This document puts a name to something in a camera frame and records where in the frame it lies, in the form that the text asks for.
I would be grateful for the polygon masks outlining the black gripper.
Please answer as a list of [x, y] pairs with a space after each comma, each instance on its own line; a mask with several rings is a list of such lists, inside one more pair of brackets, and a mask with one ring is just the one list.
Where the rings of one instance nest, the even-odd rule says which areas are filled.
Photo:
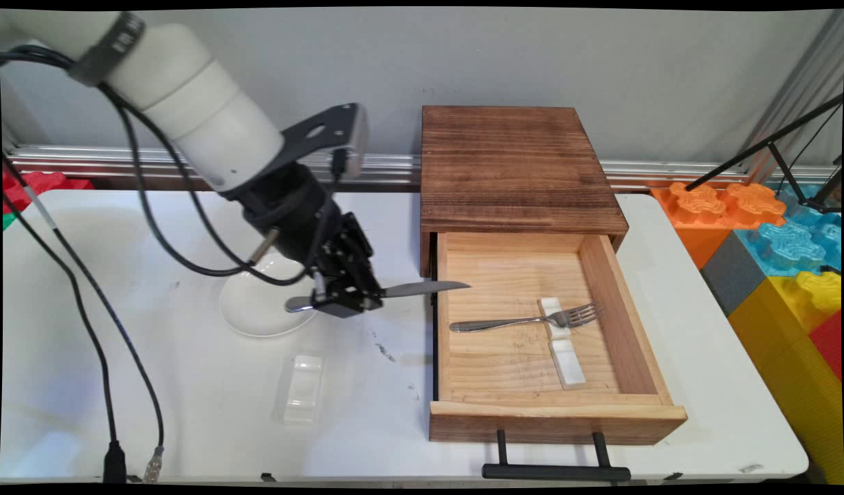
[[[243, 207], [243, 218], [261, 235], [275, 229], [275, 248], [293, 261], [312, 260], [312, 309], [350, 318], [382, 307], [385, 289], [374, 275], [374, 251], [352, 212], [340, 207], [308, 167], [289, 164], [252, 184], [222, 193]], [[324, 245], [336, 237], [329, 253]]]

